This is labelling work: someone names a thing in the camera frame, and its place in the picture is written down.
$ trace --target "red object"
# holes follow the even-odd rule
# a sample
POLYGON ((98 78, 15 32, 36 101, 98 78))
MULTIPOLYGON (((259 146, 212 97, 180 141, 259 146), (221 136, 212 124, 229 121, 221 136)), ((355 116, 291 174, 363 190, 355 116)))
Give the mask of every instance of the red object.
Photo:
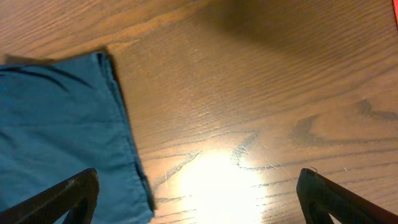
POLYGON ((396 21, 398 25, 398 0, 392 0, 392 3, 394 4, 394 12, 396 13, 396 21))

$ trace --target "dark blue fabric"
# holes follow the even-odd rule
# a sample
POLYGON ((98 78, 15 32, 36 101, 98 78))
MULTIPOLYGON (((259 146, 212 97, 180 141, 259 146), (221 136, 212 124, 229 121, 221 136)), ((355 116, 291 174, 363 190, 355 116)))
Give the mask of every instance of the dark blue fabric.
POLYGON ((110 59, 0 66, 0 210, 86 169, 99 196, 93 223, 148 223, 150 192, 110 59))

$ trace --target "wooden table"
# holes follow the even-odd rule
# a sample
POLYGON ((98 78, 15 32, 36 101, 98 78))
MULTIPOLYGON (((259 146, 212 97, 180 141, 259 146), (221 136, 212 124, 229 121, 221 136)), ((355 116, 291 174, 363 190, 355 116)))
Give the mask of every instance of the wooden table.
POLYGON ((304 167, 398 213, 390 0, 0 1, 3 62, 104 45, 152 223, 303 223, 304 167))

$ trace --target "wood grain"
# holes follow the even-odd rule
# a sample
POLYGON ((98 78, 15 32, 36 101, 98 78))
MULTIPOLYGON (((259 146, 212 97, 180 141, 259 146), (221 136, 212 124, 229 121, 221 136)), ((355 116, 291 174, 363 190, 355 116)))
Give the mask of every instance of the wood grain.
POLYGON ((104 45, 152 223, 303 223, 303 167, 398 213, 390 0, 0 2, 3 60, 104 45))

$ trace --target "blue cloth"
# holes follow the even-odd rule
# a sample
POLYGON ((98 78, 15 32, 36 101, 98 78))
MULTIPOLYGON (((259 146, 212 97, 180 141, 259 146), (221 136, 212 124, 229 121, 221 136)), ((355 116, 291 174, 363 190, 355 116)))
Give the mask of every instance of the blue cloth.
POLYGON ((111 61, 0 66, 0 210, 95 168, 93 223, 148 223, 151 195, 111 61))

